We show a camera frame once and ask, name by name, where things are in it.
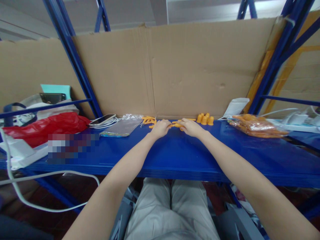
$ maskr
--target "hand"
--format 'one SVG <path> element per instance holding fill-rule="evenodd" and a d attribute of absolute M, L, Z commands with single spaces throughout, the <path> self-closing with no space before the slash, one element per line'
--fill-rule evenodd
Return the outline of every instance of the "hand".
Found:
<path fill-rule="evenodd" d="M 178 121 L 183 125 L 183 131 L 191 137 L 199 138 L 206 130 L 204 130 L 199 124 L 194 121 L 183 118 L 182 121 Z"/>
<path fill-rule="evenodd" d="M 170 124 L 171 124 L 171 122 L 169 122 L 166 119 L 163 119 L 163 120 L 157 122 L 157 124 L 154 125 L 150 134 L 152 136 L 154 136 L 156 139 L 162 138 L 163 136 L 165 136 L 168 133 L 168 130 L 171 128 L 171 127 L 169 127 Z"/>

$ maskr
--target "white package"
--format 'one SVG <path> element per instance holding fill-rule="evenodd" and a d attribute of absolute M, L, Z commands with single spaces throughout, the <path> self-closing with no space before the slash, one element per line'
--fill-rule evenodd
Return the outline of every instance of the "white package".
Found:
<path fill-rule="evenodd" d="M 249 101 L 249 98 L 232 99 L 222 118 L 231 118 L 232 115 L 239 115 Z"/>

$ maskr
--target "pixelated blur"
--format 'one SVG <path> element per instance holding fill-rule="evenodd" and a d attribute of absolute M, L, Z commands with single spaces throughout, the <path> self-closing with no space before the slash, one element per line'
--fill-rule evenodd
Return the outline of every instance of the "pixelated blur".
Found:
<path fill-rule="evenodd" d="M 48 163 L 70 164 L 86 159 L 99 146 L 99 134 L 49 134 Z"/>

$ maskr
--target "power strip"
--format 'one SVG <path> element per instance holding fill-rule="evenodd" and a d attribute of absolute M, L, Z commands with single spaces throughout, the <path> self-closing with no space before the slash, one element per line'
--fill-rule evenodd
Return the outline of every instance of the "power strip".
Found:
<path fill-rule="evenodd" d="M 281 127 L 288 131 L 299 131 L 299 132 L 312 132 L 312 133 L 320 133 L 319 127 L 308 124 L 308 123 L 302 123 L 302 124 L 283 124 L 281 123 L 281 119 L 269 119 L 267 118 L 268 122 L 271 122 L 276 127 Z"/>

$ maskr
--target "navy bag strap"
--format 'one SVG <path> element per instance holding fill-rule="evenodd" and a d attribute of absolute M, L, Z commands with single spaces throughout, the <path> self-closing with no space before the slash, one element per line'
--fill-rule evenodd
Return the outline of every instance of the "navy bag strap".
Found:
<path fill-rule="evenodd" d="M 21 103 L 11 103 L 8 104 L 7 106 L 3 107 L 3 112 L 12 112 L 12 107 L 13 106 L 18 106 L 18 107 L 22 107 L 22 108 L 27 108 L 25 105 L 21 104 Z M 21 127 L 27 126 L 30 123 L 33 123 L 37 120 L 37 112 L 33 113 L 35 115 L 34 118 L 32 118 L 30 121 L 26 122 L 25 124 L 23 124 Z M 7 117 L 4 119 L 4 126 L 5 127 L 12 127 L 13 126 L 13 117 Z"/>

